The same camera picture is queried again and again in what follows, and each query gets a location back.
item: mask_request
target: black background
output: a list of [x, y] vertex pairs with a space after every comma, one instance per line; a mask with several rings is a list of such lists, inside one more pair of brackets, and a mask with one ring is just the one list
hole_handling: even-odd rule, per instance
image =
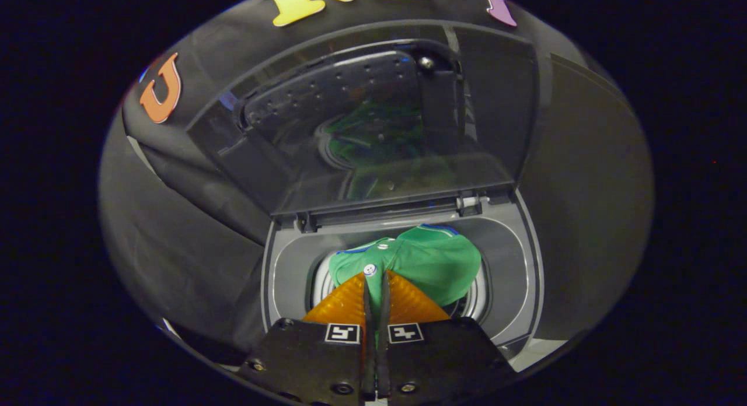
[[[120, 98], [168, 45], [238, 1], [2, 0], [2, 126], [11, 133], [2, 151], [10, 250], [0, 403], [269, 403], [187, 355], [139, 312], [107, 260], [96, 217], [100, 151]], [[512, 1], [617, 80], [651, 145], [657, 210], [643, 265], [605, 321], [485, 403], [736, 403], [743, 7]]]

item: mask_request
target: green shirt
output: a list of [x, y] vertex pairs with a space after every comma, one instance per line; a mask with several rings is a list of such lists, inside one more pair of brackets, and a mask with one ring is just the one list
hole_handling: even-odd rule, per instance
[[371, 311], [379, 323], [385, 270], [408, 279], [433, 302], [444, 306], [467, 294], [481, 260], [477, 247], [454, 229], [424, 223], [396, 239], [383, 238], [338, 251], [329, 261], [329, 273], [339, 286], [363, 272], [368, 281]]

